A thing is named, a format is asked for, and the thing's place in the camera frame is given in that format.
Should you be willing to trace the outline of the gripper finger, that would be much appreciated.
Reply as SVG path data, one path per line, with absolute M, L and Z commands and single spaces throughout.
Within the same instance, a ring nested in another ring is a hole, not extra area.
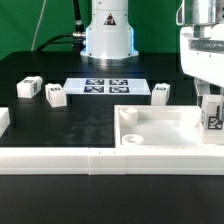
M 195 86 L 196 96 L 197 96 L 197 105 L 199 107 L 201 107 L 203 96 L 210 94 L 210 84 L 206 81 L 195 78 L 194 79 L 194 86 Z

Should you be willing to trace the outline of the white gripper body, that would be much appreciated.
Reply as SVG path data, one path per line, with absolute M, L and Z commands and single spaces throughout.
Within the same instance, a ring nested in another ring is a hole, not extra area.
M 224 26 L 195 26 L 180 30 L 181 66 L 185 74 L 224 88 Z

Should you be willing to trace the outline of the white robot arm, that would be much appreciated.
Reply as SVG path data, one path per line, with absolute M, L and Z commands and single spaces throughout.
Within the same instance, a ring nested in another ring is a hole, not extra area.
M 183 72 L 196 86 L 218 86 L 224 109 L 224 0 L 182 0 L 176 24 Z

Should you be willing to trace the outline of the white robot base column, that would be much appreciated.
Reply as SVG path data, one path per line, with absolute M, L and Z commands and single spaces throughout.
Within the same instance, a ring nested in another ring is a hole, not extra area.
M 128 22 L 128 0 L 92 0 L 92 21 L 86 28 L 81 59 L 102 66 L 135 61 L 134 30 Z

